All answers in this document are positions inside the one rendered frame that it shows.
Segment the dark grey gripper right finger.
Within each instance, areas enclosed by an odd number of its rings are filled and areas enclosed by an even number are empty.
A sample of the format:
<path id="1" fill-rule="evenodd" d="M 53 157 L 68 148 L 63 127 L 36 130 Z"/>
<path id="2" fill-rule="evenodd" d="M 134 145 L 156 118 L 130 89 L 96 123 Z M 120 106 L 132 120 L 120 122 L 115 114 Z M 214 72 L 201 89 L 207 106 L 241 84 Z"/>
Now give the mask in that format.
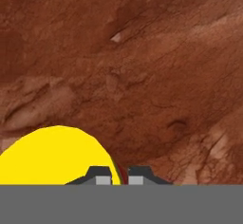
<path id="1" fill-rule="evenodd" d="M 171 185 L 171 182 L 156 176 L 150 166 L 131 166 L 128 169 L 129 185 Z"/>

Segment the yellow cup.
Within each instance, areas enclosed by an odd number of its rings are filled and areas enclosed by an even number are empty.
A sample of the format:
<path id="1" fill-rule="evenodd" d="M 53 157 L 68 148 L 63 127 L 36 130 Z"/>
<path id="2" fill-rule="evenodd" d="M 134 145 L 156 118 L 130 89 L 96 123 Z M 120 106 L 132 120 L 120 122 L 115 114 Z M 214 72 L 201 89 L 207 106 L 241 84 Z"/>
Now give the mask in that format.
<path id="1" fill-rule="evenodd" d="M 122 183 L 118 165 L 94 137 L 75 127 L 44 127 L 0 154 L 0 185 L 65 185 L 92 166 L 107 167 L 112 183 Z"/>

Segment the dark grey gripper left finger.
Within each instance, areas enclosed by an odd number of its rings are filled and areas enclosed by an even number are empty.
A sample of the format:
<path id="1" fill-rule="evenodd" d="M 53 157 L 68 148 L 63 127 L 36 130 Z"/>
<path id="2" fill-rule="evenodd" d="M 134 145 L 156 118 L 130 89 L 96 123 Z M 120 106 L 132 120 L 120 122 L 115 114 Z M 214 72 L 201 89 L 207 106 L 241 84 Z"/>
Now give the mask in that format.
<path id="1" fill-rule="evenodd" d="M 111 185 L 112 175 L 108 166 L 90 166 L 84 177 L 70 181 L 72 185 Z"/>

